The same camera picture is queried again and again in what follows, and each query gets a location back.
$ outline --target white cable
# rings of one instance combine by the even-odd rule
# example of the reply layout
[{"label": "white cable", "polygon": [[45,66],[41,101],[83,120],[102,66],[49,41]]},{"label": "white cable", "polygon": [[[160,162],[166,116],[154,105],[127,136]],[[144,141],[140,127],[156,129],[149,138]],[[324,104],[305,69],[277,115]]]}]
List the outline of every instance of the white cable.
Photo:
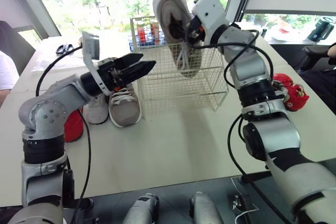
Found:
[{"label": "white cable", "polygon": [[259,208],[253,204],[253,206],[255,207],[255,209],[252,209],[252,210],[247,210],[245,212],[242,212],[241,214],[237,215],[236,218],[235,218],[235,224],[237,224],[237,220],[240,216],[243,216],[244,214],[247,214],[248,212],[255,212],[255,211],[259,211]]},{"label": "white cable", "polygon": [[[234,185],[234,187],[236,188],[237,192],[239,192],[240,195],[243,195],[241,191],[238,190],[235,182],[233,181],[233,179],[231,178],[231,181],[232,181],[232,184]],[[244,214],[247,214],[248,212],[254,212],[254,211],[258,211],[259,208],[253,204],[253,206],[255,207],[255,209],[252,209],[252,210],[247,210],[245,212],[242,212],[241,214],[237,215],[236,218],[235,218],[235,224],[237,224],[237,220],[240,216],[243,216]]]},{"label": "white cable", "polygon": [[233,181],[233,179],[231,178],[231,181],[232,181],[232,184],[235,186],[235,188],[236,188],[236,190],[237,190],[237,192],[239,192],[239,194],[240,195],[243,195],[239,190],[238,190],[238,188],[237,188],[237,186],[236,186],[236,184],[234,183],[234,181]]}]

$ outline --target person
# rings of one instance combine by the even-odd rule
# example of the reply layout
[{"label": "person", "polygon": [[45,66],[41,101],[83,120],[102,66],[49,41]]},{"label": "person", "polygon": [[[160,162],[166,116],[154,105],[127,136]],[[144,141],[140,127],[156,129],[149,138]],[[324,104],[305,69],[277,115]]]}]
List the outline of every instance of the person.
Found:
[{"label": "person", "polygon": [[0,107],[18,79],[19,74],[13,60],[0,51]]}]

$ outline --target black cable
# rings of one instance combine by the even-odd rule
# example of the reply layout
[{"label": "black cable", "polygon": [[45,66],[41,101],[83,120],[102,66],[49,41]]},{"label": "black cable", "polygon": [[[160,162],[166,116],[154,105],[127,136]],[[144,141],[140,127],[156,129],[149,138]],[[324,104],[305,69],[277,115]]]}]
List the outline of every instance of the black cable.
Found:
[{"label": "black cable", "polygon": [[242,126],[242,123],[243,123],[243,120],[244,120],[243,117],[241,117],[240,120],[239,120],[239,124],[238,124],[238,135],[239,135],[240,139],[241,139],[243,142],[245,142],[244,137],[243,137],[243,135],[242,135],[242,127],[241,127],[241,126]]},{"label": "black cable", "polygon": [[238,170],[247,178],[248,183],[251,185],[251,187],[259,194],[259,196],[265,201],[265,203],[272,209],[272,211],[285,223],[285,224],[291,224],[289,220],[286,219],[286,217],[273,205],[273,203],[266,197],[266,195],[256,186],[256,184],[250,180],[246,172],[241,168],[241,166],[237,163],[231,149],[231,134],[234,126],[236,123],[243,117],[242,114],[240,114],[232,123],[230,126],[229,132],[227,134],[227,148],[229,151],[230,158],[232,162],[236,165]]},{"label": "black cable", "polygon": [[69,170],[71,170],[71,165],[70,165],[70,160],[69,160],[68,154],[67,154],[67,167],[68,167]]},{"label": "black cable", "polygon": [[230,83],[226,77],[227,71],[229,70],[229,67],[243,54],[245,51],[257,40],[259,36],[259,31],[258,30],[249,30],[249,31],[254,31],[256,34],[253,37],[253,39],[228,63],[228,65],[224,69],[224,79],[228,85],[231,87],[235,87],[232,83]]},{"label": "black cable", "polygon": [[[240,42],[228,42],[228,43],[218,43],[218,44],[215,44],[215,45],[207,45],[207,46],[192,46],[191,48],[204,49],[204,48],[213,48],[213,47],[222,47],[222,46],[243,46],[243,47],[246,47],[247,45],[248,44],[246,44],[246,43],[240,43]],[[265,56],[265,58],[266,58],[266,60],[268,61],[268,64],[269,64],[269,69],[270,69],[269,75],[270,75],[271,81],[273,81],[274,68],[273,68],[273,63],[272,63],[271,58],[268,56],[268,54],[265,51],[263,51],[259,47],[256,47],[256,46],[253,46],[253,45],[250,45],[248,47],[252,48],[252,49],[254,49],[258,52],[261,52]]]},{"label": "black cable", "polygon": [[91,137],[90,137],[90,130],[89,130],[88,123],[85,121],[85,119],[84,119],[82,113],[80,112],[80,110],[77,110],[77,111],[78,111],[80,117],[81,117],[82,120],[83,120],[85,129],[86,129],[86,132],[87,132],[87,135],[88,135],[89,162],[88,162],[88,171],[87,171],[87,174],[86,174],[85,184],[84,184],[82,193],[81,193],[81,195],[80,195],[80,197],[79,197],[79,200],[78,200],[78,202],[77,202],[75,211],[74,211],[74,213],[73,213],[73,215],[72,215],[72,219],[71,219],[70,224],[75,224],[75,222],[76,222],[77,212],[78,212],[78,210],[79,210],[80,202],[82,201],[83,196],[84,196],[84,193],[85,193],[85,191],[86,191],[86,187],[88,186],[89,177],[90,177],[90,170],[91,170]]},{"label": "black cable", "polygon": [[46,76],[46,74],[53,68],[53,66],[59,62],[61,59],[63,59],[65,56],[77,51],[78,49],[81,49],[82,45],[80,45],[79,47],[74,48],[71,51],[66,52],[65,54],[59,56],[56,60],[54,60],[47,68],[46,70],[44,70],[43,74],[41,75],[40,79],[38,80],[37,86],[36,86],[36,91],[35,91],[35,96],[38,97],[39,93],[40,93],[40,87],[42,84],[42,81],[44,79],[44,77]]}]

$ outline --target black chair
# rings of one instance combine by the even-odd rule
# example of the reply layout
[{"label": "black chair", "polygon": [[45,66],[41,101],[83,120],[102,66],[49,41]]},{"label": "black chair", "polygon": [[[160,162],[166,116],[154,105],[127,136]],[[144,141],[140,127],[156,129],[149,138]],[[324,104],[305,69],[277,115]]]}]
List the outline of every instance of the black chair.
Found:
[{"label": "black chair", "polygon": [[0,51],[11,57],[21,75],[35,49],[7,22],[0,20]]},{"label": "black chair", "polygon": [[[321,100],[336,115],[336,59],[327,54],[330,46],[304,47],[306,61],[298,73],[301,78],[316,92]],[[329,58],[330,68],[327,70],[312,69],[322,58]]]},{"label": "black chair", "polygon": [[329,65],[336,65],[336,58],[330,58],[327,55],[329,46],[309,46],[304,47],[302,50],[305,52],[307,59],[300,67],[301,71],[312,69],[314,65],[322,58],[329,58]]}]

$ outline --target table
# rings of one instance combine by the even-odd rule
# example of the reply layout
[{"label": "table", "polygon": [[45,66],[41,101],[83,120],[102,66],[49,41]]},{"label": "table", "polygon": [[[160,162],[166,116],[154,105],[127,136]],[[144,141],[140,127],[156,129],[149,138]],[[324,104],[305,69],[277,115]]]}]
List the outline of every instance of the table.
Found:
[{"label": "table", "polygon": [[[275,72],[286,73],[295,82],[304,84],[263,39],[258,39],[259,43],[274,60]],[[48,82],[80,71],[84,69],[52,71]],[[0,125],[3,136],[3,147],[0,149],[0,163],[3,166],[0,206],[20,205],[23,126],[17,113],[20,105],[35,95],[38,76],[34,74],[24,71],[21,78],[25,80],[20,78],[0,109],[0,121],[3,122]],[[26,82],[25,89],[21,89],[23,81]],[[310,99],[302,110],[290,113],[302,137],[302,153],[313,161],[334,158],[336,141],[333,127],[336,118],[307,84],[304,87]],[[101,125],[89,125],[92,165],[85,196],[239,175],[229,158],[226,139],[228,129],[240,110],[237,92],[230,88],[216,112],[210,108],[166,112],[123,129],[115,127],[109,120]],[[237,134],[232,136],[232,148],[237,161],[247,173],[265,170],[263,162],[249,156]],[[76,197],[79,197],[87,171],[86,134],[76,142],[66,143],[66,151],[75,175]]]},{"label": "table", "polygon": [[[124,43],[125,41],[116,41],[115,39],[113,42],[117,43],[116,45],[119,45],[117,50],[114,50],[114,54],[111,55],[109,52],[109,42],[106,39],[108,36],[103,39],[103,42],[101,43],[101,56],[100,59],[105,59],[107,57],[121,57],[125,54],[129,53],[129,45],[128,43]],[[60,45],[60,42],[63,41],[61,37],[54,37],[54,38],[48,38],[46,40],[43,40],[40,47],[43,49],[43,53],[45,53],[46,50],[49,50],[50,54],[54,54],[54,48],[57,48]],[[278,53],[261,37],[259,37],[256,41],[256,46],[263,49],[272,59],[272,62],[274,66],[276,65],[287,65],[287,62],[278,55]],[[36,60],[38,59],[39,55],[42,53],[40,49],[37,49],[35,54],[32,56],[31,60],[29,61],[27,67],[22,72],[20,79],[17,81],[15,86],[12,89],[12,93],[17,92],[29,92],[29,91],[35,91],[36,84],[41,76],[41,72],[32,71]],[[41,85],[41,90],[47,90],[55,81],[63,79],[67,76],[70,76],[74,73],[76,74],[83,74],[85,72],[88,72],[88,69],[86,67],[75,67],[75,68],[67,68],[67,69],[56,69],[51,70],[43,80],[43,83]]]}]

